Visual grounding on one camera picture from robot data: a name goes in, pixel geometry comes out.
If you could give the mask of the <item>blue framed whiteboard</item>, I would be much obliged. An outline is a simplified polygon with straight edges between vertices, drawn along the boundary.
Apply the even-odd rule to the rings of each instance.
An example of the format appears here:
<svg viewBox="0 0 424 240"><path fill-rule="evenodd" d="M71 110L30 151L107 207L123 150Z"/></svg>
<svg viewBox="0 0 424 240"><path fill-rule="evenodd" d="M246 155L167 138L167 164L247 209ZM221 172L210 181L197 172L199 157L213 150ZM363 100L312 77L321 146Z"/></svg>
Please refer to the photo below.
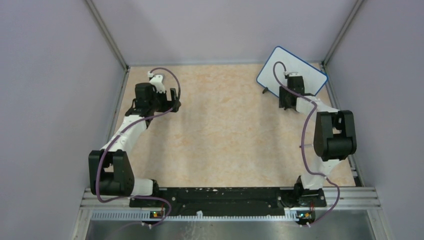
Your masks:
<svg viewBox="0 0 424 240"><path fill-rule="evenodd" d="M328 81L328 76L317 67L294 55L281 46L276 46L256 77L256 82L279 96L279 87L286 85L285 74L297 73L303 78L305 93L317 95Z"/></svg>

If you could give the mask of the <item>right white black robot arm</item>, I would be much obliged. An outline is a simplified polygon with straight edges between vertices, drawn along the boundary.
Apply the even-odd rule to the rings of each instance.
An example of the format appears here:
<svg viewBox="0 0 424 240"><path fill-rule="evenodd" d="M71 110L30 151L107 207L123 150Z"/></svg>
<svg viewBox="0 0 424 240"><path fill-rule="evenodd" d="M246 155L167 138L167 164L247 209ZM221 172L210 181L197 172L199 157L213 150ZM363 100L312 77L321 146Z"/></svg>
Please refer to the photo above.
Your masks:
<svg viewBox="0 0 424 240"><path fill-rule="evenodd" d="M286 86L279 87L279 107L306 115L305 122L315 122L312 163L304 160L306 172L299 178L302 187L293 192L299 206L307 206L314 198L312 191L321 189L328 175L340 161L357 149L354 115L350 110L333 108L305 92L304 79L296 73L287 74Z"/></svg>

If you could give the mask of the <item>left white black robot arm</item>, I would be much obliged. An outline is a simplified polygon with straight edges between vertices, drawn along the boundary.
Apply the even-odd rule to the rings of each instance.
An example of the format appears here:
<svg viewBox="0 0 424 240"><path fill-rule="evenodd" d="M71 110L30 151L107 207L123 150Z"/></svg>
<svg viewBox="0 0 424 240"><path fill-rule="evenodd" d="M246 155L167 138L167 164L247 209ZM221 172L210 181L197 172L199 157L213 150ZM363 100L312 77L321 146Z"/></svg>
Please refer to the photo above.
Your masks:
<svg viewBox="0 0 424 240"><path fill-rule="evenodd" d="M90 190L94 195L141 196L149 207L160 202L161 194L155 190L157 182L135 177L129 155L154 118L176 113L181 106L180 88L170 89L170 99L167 98L167 91L161 88L159 83L138 83L135 98L117 132L101 149L89 153Z"/></svg>

